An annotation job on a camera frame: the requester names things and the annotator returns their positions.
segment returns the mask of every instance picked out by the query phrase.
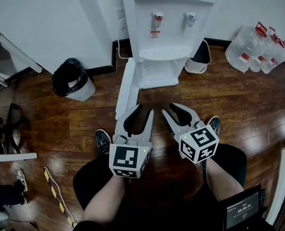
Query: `white shelf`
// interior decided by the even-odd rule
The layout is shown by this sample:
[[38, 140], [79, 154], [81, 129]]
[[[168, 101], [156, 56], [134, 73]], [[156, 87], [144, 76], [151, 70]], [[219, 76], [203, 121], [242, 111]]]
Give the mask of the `white shelf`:
[[140, 58], [150, 61], [170, 61], [189, 57], [191, 49], [187, 47], [160, 48], [140, 51]]
[[142, 83], [141, 89], [175, 86], [178, 83], [179, 83], [179, 80], [176, 77], [170, 78], [170, 79], [159, 79], [155, 81], [146, 81]]

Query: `black trash bag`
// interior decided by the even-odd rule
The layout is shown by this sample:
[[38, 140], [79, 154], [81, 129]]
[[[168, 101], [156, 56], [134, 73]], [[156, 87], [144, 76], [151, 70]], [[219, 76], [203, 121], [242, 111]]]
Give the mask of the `black trash bag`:
[[69, 58], [55, 71], [51, 80], [55, 93], [65, 97], [81, 89], [88, 81], [88, 75], [76, 58]]
[[202, 41], [195, 56], [191, 58], [195, 63], [209, 64], [211, 62], [210, 50], [206, 42]]

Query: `doorframe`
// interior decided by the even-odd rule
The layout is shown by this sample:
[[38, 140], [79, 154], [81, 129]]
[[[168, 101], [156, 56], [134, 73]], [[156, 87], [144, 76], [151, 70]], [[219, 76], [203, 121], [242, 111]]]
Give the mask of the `doorframe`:
[[273, 225], [281, 209], [285, 198], [285, 148], [281, 151], [281, 162], [279, 169], [279, 178], [273, 203], [267, 215], [266, 221]]

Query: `display screen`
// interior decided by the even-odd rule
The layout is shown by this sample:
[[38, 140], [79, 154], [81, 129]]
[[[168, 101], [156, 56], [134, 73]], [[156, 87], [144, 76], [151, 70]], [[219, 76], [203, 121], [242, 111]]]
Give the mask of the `display screen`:
[[245, 198], [244, 200], [227, 207], [226, 229], [246, 220], [259, 211], [259, 192]]

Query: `chair leg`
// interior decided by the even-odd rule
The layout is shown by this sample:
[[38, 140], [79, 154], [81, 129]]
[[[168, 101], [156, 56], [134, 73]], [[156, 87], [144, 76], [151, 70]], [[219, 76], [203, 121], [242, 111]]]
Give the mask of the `chair leg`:
[[6, 124], [7, 127], [9, 127], [11, 125], [11, 122], [12, 122], [12, 109], [13, 109], [14, 106], [15, 106], [14, 103], [10, 104], [10, 108], [9, 108], [9, 112], [8, 112], [8, 118], [7, 118], [7, 124]]
[[14, 124], [12, 124], [11, 129], [14, 130], [16, 128], [18, 128], [19, 125], [21, 125], [22, 123], [28, 123], [29, 120], [26, 118], [22, 118], [19, 121], [15, 122]]
[[12, 146], [14, 147], [14, 149], [16, 150], [16, 152], [17, 153], [21, 153], [20, 152], [20, 150], [19, 150], [19, 148], [17, 147], [17, 145], [16, 145], [16, 143], [15, 143], [15, 141], [14, 141], [14, 139], [13, 139], [13, 136], [11, 135], [11, 136], [9, 136], [9, 139], [10, 139], [10, 142], [11, 142], [11, 144], [12, 144]]
[[7, 154], [9, 154], [9, 146], [10, 146], [10, 140], [9, 140], [9, 136], [6, 134], [6, 148], [7, 148]]

